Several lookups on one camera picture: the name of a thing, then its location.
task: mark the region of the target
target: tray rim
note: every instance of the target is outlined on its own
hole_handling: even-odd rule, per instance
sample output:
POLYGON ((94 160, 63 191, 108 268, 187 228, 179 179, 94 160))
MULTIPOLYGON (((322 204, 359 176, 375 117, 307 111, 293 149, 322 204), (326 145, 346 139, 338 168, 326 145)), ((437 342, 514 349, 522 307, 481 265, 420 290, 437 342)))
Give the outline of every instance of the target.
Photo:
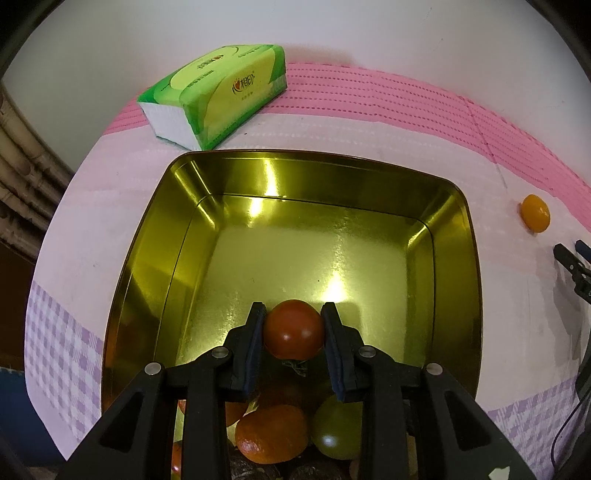
MULTIPOLYGON (((124 300, 125 300, 125 293, 126 293, 126 289, 125 291, 122 291, 122 287, 124 285, 126 285, 128 283, 128 281, 131 279, 128 279, 128 281, 125 281, 125 270, 126 267, 128 265, 128 262, 130 260, 130 257, 132 255, 133 252, 133 248, 134 245, 138 239, 139 233, 142 229, 142 226, 144 225, 144 222, 146 220, 146 217, 150 211, 150 208, 152 206, 152 204, 154 203, 154 200, 156 198, 156 194, 158 192, 158 189, 161 187, 161 185, 163 184, 167 173, 171 173, 174 174, 176 171, 178 171, 179 169, 183 168, 186 164, 190 163, 193 161, 193 157, 195 156, 210 156, 210 155, 221 155, 221 156, 230 156, 234 159, 237 160, 252 160, 252 157, 241 157, 241 154, 250 154, 250 155, 258 155, 258 156, 263 156, 263 155, 294 155, 294 154, 298 154, 301 155, 302 157, 307 157, 307 158, 282 158, 282 160, 291 160, 291 161, 309 161, 312 163, 326 163, 326 164, 338 164, 341 166, 345 166, 348 168, 357 168, 360 170, 372 170, 372 171, 391 171, 391 170, 399 170, 399 171, 406 171, 409 172, 411 174, 420 174, 422 176, 426 176, 429 177, 437 182, 443 182, 444 184, 447 184, 448 188, 452 189, 456 194, 458 194, 462 200, 462 205, 465 207, 466 209, 466 216, 467 216, 467 221, 470 227, 470 239, 471 239, 471 243, 473 245, 473 250, 474 250, 474 260, 475 260, 475 270, 476 270, 476 288, 478 291, 478 305, 479 305, 479 312, 478 312, 478 317, 474 318, 472 320, 473 324, 476 324, 475 326, 478 328, 479 331, 479 335, 478 335, 478 365, 476 368, 476 379, 475 379, 475 384, 473 386, 473 389, 471 389, 471 391, 469 391, 470 395, 472 395, 473 397, 476 396, 476 391, 478 389, 478 384, 480 381, 480 373, 482 370, 482 346, 483 346, 483 300, 482 300, 482 275, 480 273, 480 261, 479 261, 479 256, 478 256, 478 245, 476 243, 476 237, 475 237, 475 233, 474 233, 474 225, 472 222, 472 215, 470 214, 470 209, 469 209, 469 204, 467 201, 466 196, 464 195, 464 193, 462 192, 462 190, 455 184, 453 183, 451 180, 446 179, 444 177, 439 177, 437 175, 433 175, 431 173, 428 172, 424 172, 421 170, 415 170, 413 168, 408 168, 408 167, 404 167, 401 165, 397 165, 397 164, 393 164, 393 163, 388 163, 385 161, 379 161, 379 160, 374 160, 371 158, 363 158, 363 157, 355 157, 352 155, 342 155, 342 154, 337 154, 337 153, 328 153, 328 152, 322 152, 322 151, 315 151, 315 150, 297 150, 297 149, 274 149, 274 148, 262 148, 262 149, 254 149, 254 148, 243 148, 243 149, 232 149, 232 150, 207 150, 207 151, 188 151, 185 153, 182 153, 181 155, 179 155, 178 157, 176 157, 173 161, 171 161, 168 166, 164 169, 163 174, 160 178, 160 180, 158 181, 158 184, 156 185, 154 192, 152 194, 152 196, 150 197, 150 201, 147 203, 146 208, 142 214, 142 218, 138 223, 138 226, 136 228, 136 231, 134 233, 134 237, 129 245, 128 248, 128 252, 125 256, 125 261, 122 264, 121 267, 121 272, 119 273, 119 278, 117 280, 117 285, 115 287, 115 292, 113 294, 113 300, 111 302, 111 308, 109 309, 109 317, 108 317, 108 321, 107 321, 107 325, 106 325, 106 329, 105 329, 105 342, 104 342, 104 347, 103 347, 103 354, 102 354, 102 375, 101 375, 101 384, 100 384, 100 402, 101 402, 101 408, 102 411, 105 411, 109 405, 111 404, 111 400, 109 400, 111 398, 112 395, 112 388, 110 388, 110 391, 107 391, 106 389, 106 382, 105 382, 105 377, 110 377, 110 369, 107 365, 108 361, 109 361, 109 355, 110 349, 113 349, 116 346, 116 335, 115 338, 112 338, 112 335, 109 334, 109 332, 112 330, 114 330, 113 326, 112 326, 112 321, 116 318, 117 319, 117 329, 119 327, 119 321, 121 318, 121 308, 123 306, 124 300), (332 159, 334 161, 329 161, 329 160, 325 160, 325 159, 319 159, 319 158, 313 158, 314 156, 317 155, 322 155, 323 157, 327 158, 327 159, 332 159)), ((200 202, 208 197, 209 195, 205 195, 200 202)), ((279 197, 272 197, 272 196, 261 196, 261 197, 267 197, 267 198, 279 198, 279 197)))

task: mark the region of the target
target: pink foam mat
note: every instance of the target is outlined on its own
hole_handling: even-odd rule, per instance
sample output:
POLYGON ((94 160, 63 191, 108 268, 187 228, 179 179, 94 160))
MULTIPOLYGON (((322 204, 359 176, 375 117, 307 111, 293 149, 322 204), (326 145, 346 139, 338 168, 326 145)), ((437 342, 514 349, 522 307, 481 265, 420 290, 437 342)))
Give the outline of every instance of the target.
MULTIPOLYGON (((261 113, 382 122, 444 138, 507 168, 561 200, 591 231, 591 189, 534 137, 500 115, 439 87, 356 67, 291 63, 287 91, 261 113)), ((135 100, 105 134, 148 125, 135 100)))

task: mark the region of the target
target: green tissue pack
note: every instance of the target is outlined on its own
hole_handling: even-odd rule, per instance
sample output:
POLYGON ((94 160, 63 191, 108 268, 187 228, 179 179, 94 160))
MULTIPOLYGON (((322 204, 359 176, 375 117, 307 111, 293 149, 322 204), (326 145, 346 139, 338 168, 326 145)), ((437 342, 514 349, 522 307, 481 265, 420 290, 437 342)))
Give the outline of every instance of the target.
POLYGON ((210 150, 286 88, 283 48, 229 45, 163 78, 138 103, 156 136, 210 150))

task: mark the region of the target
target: screw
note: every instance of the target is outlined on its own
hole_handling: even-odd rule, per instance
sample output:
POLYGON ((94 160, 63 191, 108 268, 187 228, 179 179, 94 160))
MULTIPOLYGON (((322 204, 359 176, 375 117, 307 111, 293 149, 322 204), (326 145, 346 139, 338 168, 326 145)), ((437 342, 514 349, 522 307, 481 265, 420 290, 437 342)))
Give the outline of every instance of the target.
POLYGON ((229 353, 230 353, 230 350, 228 350, 226 347, 224 347, 224 346, 217 346, 217 347, 215 347, 212 350, 212 357, 214 357, 214 358, 226 358, 229 353))
POLYGON ((160 373, 161 370, 162 366, 158 362, 152 362, 151 364, 146 365, 144 368, 144 372, 146 372, 148 375, 155 375, 160 373))
POLYGON ((376 351, 370 345, 363 345, 363 347, 359 348, 359 354, 364 358, 373 358, 375 357, 376 351))
POLYGON ((439 364, 428 364, 425 370, 431 375, 441 375, 443 373, 443 367, 439 364))

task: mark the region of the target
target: gold metal tray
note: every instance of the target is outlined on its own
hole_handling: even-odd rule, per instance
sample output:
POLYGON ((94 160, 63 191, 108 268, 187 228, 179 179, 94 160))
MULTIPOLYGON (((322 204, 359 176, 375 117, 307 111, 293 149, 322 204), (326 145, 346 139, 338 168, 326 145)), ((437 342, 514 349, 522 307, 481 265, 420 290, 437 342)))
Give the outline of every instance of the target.
POLYGON ((302 151, 182 155, 125 261, 106 333, 108 406, 148 362, 193 360, 270 309, 333 301, 400 362, 437 361, 474 395, 482 299, 466 199, 390 164, 302 151))

